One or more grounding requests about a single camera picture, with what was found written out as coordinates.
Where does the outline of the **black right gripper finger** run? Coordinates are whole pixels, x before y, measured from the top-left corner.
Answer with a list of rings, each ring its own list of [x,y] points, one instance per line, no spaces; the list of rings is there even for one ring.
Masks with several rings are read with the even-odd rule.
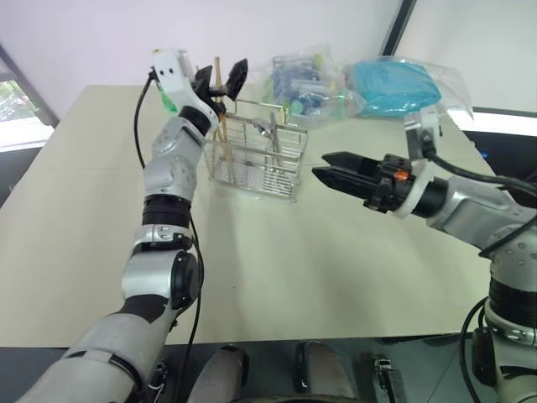
[[[322,155],[322,159],[332,168],[349,171],[356,175],[373,177],[378,170],[379,160],[354,154],[348,151],[337,151]]]
[[[374,193],[373,179],[337,167],[314,167],[311,172],[325,186],[332,190],[367,200]]]

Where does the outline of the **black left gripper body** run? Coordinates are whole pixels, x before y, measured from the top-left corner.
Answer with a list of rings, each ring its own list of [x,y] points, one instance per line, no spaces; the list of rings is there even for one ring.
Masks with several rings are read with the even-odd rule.
[[[209,81],[193,81],[191,83],[194,93],[206,104],[218,117],[223,116],[227,109],[223,101],[217,101],[227,95],[227,85],[210,86]]]

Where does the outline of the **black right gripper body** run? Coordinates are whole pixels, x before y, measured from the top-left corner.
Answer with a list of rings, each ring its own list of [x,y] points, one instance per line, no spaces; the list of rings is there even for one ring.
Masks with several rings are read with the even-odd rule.
[[[363,205],[375,212],[394,212],[405,201],[414,183],[410,160],[386,154],[377,163],[373,176],[373,192]]]

